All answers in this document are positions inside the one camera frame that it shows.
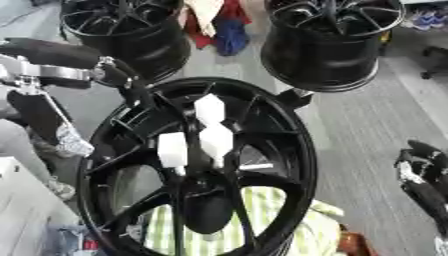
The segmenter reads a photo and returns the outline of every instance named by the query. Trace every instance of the robotic arm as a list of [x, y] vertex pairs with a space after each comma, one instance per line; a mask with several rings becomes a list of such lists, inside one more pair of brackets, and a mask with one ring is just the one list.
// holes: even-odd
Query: robotic arm
[[89, 47], [29, 38], [0, 43], [0, 82], [15, 89], [8, 102], [42, 139], [82, 156], [93, 147], [71, 124], [68, 113], [43, 89], [47, 85], [88, 89], [92, 82], [117, 88], [126, 104], [151, 104], [146, 83], [124, 62]]

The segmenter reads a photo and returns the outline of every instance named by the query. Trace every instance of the red cloth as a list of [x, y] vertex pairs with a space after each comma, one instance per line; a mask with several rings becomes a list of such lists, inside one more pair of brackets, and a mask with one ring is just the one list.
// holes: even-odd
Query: red cloth
[[209, 44], [213, 44], [213, 38], [204, 36], [199, 27], [198, 20], [192, 10], [188, 10], [187, 22], [185, 23], [185, 31], [193, 39], [198, 49], [202, 49]]
[[246, 12], [240, 5], [239, 0], [224, 0], [224, 5], [218, 13], [218, 17], [225, 19], [240, 20], [244, 24], [249, 24], [252, 21], [247, 16]]
[[[239, 0], [224, 0], [224, 5], [221, 7], [217, 17], [224, 19], [241, 20], [244, 24], [249, 24], [252, 21], [247, 16], [246, 12], [240, 5]], [[204, 36], [199, 27], [196, 16], [192, 10], [188, 11], [187, 22], [185, 23], [185, 31], [193, 39], [198, 49], [202, 49], [209, 44], [213, 44], [213, 38]]]

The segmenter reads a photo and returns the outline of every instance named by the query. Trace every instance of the robotic hand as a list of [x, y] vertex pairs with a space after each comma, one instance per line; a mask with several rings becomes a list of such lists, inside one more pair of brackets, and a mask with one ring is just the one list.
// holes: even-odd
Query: robotic hand
[[29, 38], [0, 42], [0, 82], [15, 89], [8, 102], [49, 144], [84, 157], [93, 147], [83, 140], [60, 104], [43, 89], [47, 85], [87, 89], [91, 82], [115, 87], [128, 105], [150, 104], [144, 81], [125, 63], [89, 47]]
[[440, 149], [410, 140], [395, 162], [401, 188], [431, 216], [448, 237], [448, 157]]

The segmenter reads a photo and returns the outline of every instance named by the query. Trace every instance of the gray floor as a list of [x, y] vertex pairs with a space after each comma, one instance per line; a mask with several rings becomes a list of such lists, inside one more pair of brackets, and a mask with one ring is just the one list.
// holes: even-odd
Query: gray floor
[[[21, 1], [14, 5], [27, 5]], [[23, 13], [11, 4], [2, 6], [2, 2], [10, 3], [0, 1], [0, 22], [10, 18], [6, 14]], [[193, 50], [176, 78], [213, 75], [242, 79], [274, 93], [286, 88], [268, 75], [258, 58], [269, 27], [262, 3], [243, 2], [254, 19], [247, 27], [250, 46], [229, 58], [217, 56], [213, 48]], [[56, 6], [47, 6], [0, 28], [0, 34], [60, 40], [57, 11]], [[346, 216], [341, 222], [364, 233], [380, 255], [435, 254], [432, 221], [399, 189], [392, 164], [410, 138], [448, 148], [448, 76], [432, 80], [419, 77], [422, 67], [431, 62], [420, 56], [422, 47], [428, 42], [448, 42], [445, 34], [397, 29], [372, 83], [353, 92], [316, 94], [310, 106], [298, 111], [318, 149], [317, 198], [343, 208]], [[54, 88], [51, 92], [71, 111], [84, 136], [90, 136], [104, 115], [120, 102], [114, 90], [101, 86], [88, 91]], [[75, 166], [75, 161], [65, 163], [60, 171], [63, 180], [74, 181]]]

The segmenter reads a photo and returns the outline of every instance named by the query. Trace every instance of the gray pants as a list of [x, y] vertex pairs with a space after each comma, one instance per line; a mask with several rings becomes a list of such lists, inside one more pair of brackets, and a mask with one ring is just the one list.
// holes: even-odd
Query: gray pants
[[46, 165], [34, 151], [26, 130], [13, 122], [0, 119], [0, 157], [13, 156], [40, 181], [51, 179]]

